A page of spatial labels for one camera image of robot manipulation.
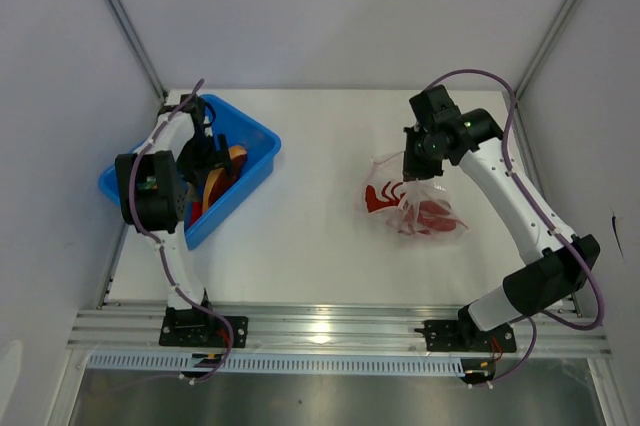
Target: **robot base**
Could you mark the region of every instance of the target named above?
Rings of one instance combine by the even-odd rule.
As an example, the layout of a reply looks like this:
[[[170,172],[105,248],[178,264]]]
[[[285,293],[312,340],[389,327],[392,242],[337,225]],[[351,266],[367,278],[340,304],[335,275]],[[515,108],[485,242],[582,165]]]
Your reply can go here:
[[[211,308],[206,295],[202,306]],[[249,334],[249,318],[246,316],[225,316],[233,328],[233,347],[243,349]],[[227,329],[222,321],[195,308],[176,310],[167,308],[162,330],[160,346],[188,348],[224,348]]]
[[[422,323],[422,329],[415,330],[424,336],[427,351],[493,353],[493,338],[503,353],[515,353],[518,350],[511,326],[505,323],[491,331],[480,331],[471,320],[468,309],[469,306],[462,308],[457,320],[431,319]]]

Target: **blue tray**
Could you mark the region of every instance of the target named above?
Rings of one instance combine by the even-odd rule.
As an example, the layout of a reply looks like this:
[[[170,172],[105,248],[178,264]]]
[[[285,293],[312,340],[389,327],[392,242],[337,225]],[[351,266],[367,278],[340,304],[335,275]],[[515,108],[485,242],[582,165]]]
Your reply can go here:
[[[236,184],[213,203],[198,221],[185,230],[189,249],[196,248],[204,241],[271,174],[273,158],[278,154],[281,146],[280,138],[276,134],[229,103],[213,94],[203,94],[202,98],[208,101],[216,112],[216,120],[213,123],[214,134],[225,134],[229,146],[241,145],[247,150],[248,157]],[[207,111],[207,117],[211,120],[209,111]],[[107,198],[120,205],[114,165],[109,166],[100,175],[98,186]],[[185,218],[189,218],[190,214],[191,211],[187,211]]]

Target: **black joint housing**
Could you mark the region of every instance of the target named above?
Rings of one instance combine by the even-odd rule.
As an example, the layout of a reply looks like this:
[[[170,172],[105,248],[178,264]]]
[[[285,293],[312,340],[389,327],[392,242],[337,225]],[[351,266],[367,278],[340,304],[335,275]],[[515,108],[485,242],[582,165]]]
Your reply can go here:
[[[115,161],[120,209],[127,224],[134,224],[129,208],[129,180],[136,157],[137,154],[120,154]],[[171,151],[142,157],[135,178],[135,207],[147,231],[173,233],[184,219],[186,191]]]
[[[593,269],[600,245],[592,235],[574,239],[573,247]],[[505,295],[523,316],[532,316],[579,291],[587,276],[566,248],[543,251],[543,257],[502,281]]]
[[[180,101],[184,101],[187,95],[182,95]],[[211,113],[211,122],[205,123],[205,110]],[[213,131],[213,122],[216,119],[216,112],[205,99],[200,96],[194,97],[183,110],[191,114],[193,120],[194,135],[187,144],[184,145],[178,157],[178,169],[182,173],[184,180],[196,186],[204,188],[209,173],[218,168],[224,168],[228,174],[231,172],[231,157],[229,146],[224,134],[218,134],[218,145],[212,136],[205,134],[207,128]]]
[[[468,151],[477,151],[482,142],[502,139],[502,130],[487,111],[476,109],[461,114],[444,86],[425,89],[409,104],[418,124],[404,130],[405,181],[441,176],[445,159],[456,166]]]
[[[427,351],[439,353],[494,352],[496,342],[505,353],[517,350],[513,330],[508,324],[502,324],[491,331],[480,331],[469,315],[469,306],[458,311],[458,319],[428,319],[423,327],[415,329],[424,336]]]

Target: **white wall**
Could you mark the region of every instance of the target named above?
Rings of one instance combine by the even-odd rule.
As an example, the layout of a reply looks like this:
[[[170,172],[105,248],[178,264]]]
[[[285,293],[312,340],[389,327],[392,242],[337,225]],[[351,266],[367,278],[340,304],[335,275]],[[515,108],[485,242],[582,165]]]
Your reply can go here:
[[[584,0],[522,107],[551,204],[602,246],[605,326],[638,420],[639,31],[638,0]]]
[[[459,67],[517,81],[561,2],[123,1],[169,87],[409,89]]]
[[[120,223],[98,174],[153,103],[103,0],[0,0],[0,105],[0,350],[25,345],[3,424],[27,426],[44,421]]]

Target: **clear plastic bag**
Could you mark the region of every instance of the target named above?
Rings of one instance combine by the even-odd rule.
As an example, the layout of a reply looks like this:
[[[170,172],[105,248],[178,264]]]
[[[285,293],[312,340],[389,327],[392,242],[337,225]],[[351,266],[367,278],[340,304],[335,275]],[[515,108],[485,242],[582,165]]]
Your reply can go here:
[[[455,239],[468,228],[454,213],[451,197],[434,180],[402,180],[403,153],[372,160],[362,183],[358,209],[397,233],[427,239]]]

